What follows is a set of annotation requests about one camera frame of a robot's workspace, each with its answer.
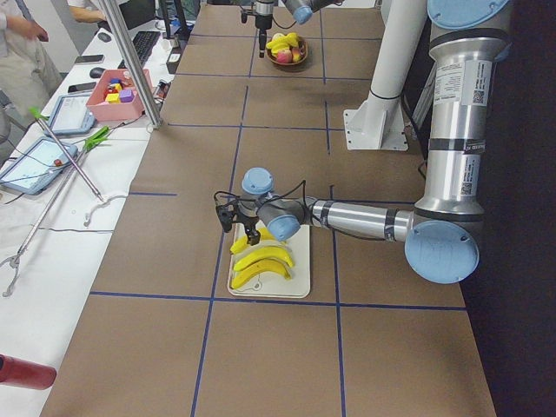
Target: white tray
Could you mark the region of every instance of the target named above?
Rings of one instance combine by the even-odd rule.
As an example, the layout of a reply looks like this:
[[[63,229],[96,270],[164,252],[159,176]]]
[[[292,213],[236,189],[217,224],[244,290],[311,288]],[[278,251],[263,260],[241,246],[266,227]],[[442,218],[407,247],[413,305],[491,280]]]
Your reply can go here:
[[[257,223],[257,228],[264,228],[262,222]],[[234,242],[243,237],[245,232],[243,226],[235,225]],[[310,262],[310,236],[309,226],[301,226],[301,229],[288,239],[285,244],[289,250],[294,266],[289,268],[290,280],[274,272],[263,272],[245,283],[240,288],[232,289],[230,283],[238,273],[234,271],[235,262],[249,252],[261,246],[276,245],[276,241],[261,241],[258,245],[245,249],[238,255],[232,255],[228,272],[228,291],[232,295],[249,297],[282,297],[282,298],[303,298],[311,290],[311,262]]]

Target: black band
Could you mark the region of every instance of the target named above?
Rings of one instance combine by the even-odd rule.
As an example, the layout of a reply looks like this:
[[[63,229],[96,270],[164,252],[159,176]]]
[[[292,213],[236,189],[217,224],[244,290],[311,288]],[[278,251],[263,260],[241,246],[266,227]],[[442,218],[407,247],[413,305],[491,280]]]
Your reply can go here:
[[[394,224],[397,213],[397,208],[389,208],[386,210],[386,219],[384,219],[384,238],[389,242],[396,242],[396,238],[394,236]]]
[[[377,94],[375,94],[372,90],[371,90],[371,94],[377,98],[380,98],[381,100],[395,100],[396,98],[400,98],[401,97],[401,93],[399,95],[397,95],[396,97],[381,97]]]
[[[438,211],[423,210],[422,208],[415,208],[414,213],[427,219],[446,220],[447,222],[482,222],[483,215],[458,215],[457,213],[441,213]]]
[[[440,139],[430,138],[428,150],[459,150],[466,154],[482,154],[486,143],[482,139]]]
[[[328,213],[330,213],[332,204],[334,204],[334,202],[327,201],[324,203],[324,206],[322,206],[321,218],[319,219],[319,222],[323,228],[328,228]]]
[[[467,29],[467,30],[456,30],[453,32],[446,33],[446,35],[438,36],[433,39],[428,50],[436,48],[438,45],[443,43],[457,41],[459,39],[469,39],[474,37],[491,37],[494,39],[501,39],[506,42],[510,42],[510,36],[502,29],[495,28],[478,28],[478,29]]]

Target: computer mouse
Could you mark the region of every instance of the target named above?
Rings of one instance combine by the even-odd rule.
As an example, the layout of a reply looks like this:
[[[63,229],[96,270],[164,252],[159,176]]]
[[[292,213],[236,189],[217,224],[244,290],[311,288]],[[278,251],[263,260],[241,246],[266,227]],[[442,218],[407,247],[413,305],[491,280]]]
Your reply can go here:
[[[100,32],[96,36],[103,42],[110,42],[112,40],[112,36],[110,36],[108,33]]]
[[[89,76],[91,78],[100,78],[103,75],[104,70],[105,68],[95,67],[90,71]]]

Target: beige pants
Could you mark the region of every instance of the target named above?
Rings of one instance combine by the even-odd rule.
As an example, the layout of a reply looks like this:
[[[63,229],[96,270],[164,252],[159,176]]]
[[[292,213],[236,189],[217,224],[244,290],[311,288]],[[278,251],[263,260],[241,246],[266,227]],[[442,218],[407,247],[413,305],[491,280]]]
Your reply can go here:
[[[0,57],[0,89],[16,106],[24,124],[33,122],[29,107],[42,110],[62,78],[38,40],[6,30],[8,56]]]

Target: fruit bowl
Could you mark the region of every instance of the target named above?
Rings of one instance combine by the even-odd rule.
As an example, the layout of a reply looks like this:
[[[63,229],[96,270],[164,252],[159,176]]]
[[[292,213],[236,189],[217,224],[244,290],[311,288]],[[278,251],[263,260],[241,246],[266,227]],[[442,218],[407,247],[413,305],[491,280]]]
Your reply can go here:
[[[305,60],[307,59],[307,56],[309,55],[309,47],[308,47],[308,43],[307,41],[299,36],[299,49],[301,52],[301,59],[299,61],[297,61],[296,63],[279,63],[278,61],[276,61],[276,58],[272,55],[272,53],[270,52],[270,49],[267,48],[267,56],[270,59],[270,61],[272,61],[273,64],[281,66],[281,67],[294,67],[296,65],[299,65],[303,62],[305,62]]]

